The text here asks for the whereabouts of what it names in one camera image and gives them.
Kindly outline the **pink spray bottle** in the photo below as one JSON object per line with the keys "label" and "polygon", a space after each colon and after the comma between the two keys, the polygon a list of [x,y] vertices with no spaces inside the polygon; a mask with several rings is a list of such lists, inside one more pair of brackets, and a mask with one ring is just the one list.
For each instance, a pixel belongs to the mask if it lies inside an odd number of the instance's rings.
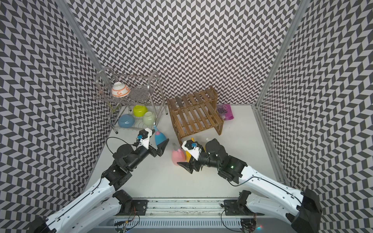
{"label": "pink spray bottle", "polygon": [[177,166],[179,162],[185,162],[186,156],[180,146],[173,143],[172,162]]}

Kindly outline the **blue spray bottle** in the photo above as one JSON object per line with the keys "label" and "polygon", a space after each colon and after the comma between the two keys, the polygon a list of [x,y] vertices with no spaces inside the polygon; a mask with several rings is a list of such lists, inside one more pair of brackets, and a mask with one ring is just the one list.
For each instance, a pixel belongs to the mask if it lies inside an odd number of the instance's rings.
{"label": "blue spray bottle", "polygon": [[166,141],[167,137],[162,132],[160,132],[156,126],[154,126],[153,128],[154,128],[154,140],[155,140],[156,145],[158,146],[164,141]]}

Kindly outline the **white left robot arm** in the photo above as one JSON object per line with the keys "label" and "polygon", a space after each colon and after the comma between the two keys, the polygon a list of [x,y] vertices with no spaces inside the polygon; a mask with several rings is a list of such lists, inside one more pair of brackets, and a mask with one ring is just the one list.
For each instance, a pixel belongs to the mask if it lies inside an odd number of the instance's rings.
{"label": "white left robot arm", "polygon": [[133,144],[124,143],[113,153],[114,161],[100,179],[61,210],[28,224],[29,233],[87,233],[122,208],[130,208],[132,197],[122,186],[148,156],[162,156],[169,139],[158,129],[142,129]]}

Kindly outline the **yellow watering can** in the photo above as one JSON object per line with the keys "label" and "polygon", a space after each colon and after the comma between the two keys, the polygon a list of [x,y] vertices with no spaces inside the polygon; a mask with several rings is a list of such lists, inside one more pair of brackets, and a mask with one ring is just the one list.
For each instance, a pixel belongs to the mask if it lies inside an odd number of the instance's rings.
{"label": "yellow watering can", "polygon": [[188,151],[185,151],[185,155],[186,155],[186,162],[189,162],[192,157],[191,154]]}

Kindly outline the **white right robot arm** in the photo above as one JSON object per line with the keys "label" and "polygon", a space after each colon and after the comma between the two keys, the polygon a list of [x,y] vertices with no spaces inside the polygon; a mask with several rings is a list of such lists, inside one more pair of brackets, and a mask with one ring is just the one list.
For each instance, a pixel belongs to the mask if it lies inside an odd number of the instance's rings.
{"label": "white right robot arm", "polygon": [[228,155],[218,140],[207,142],[206,146],[193,140],[182,143],[182,149],[189,152],[188,162],[180,162],[189,173],[199,172],[203,167],[216,168],[217,174],[233,187],[249,187],[263,194],[251,196],[242,192],[238,208],[244,212],[268,215],[288,223],[298,233],[317,233],[320,229],[322,207],[318,194],[311,190],[299,190],[281,184],[252,168],[246,162]]}

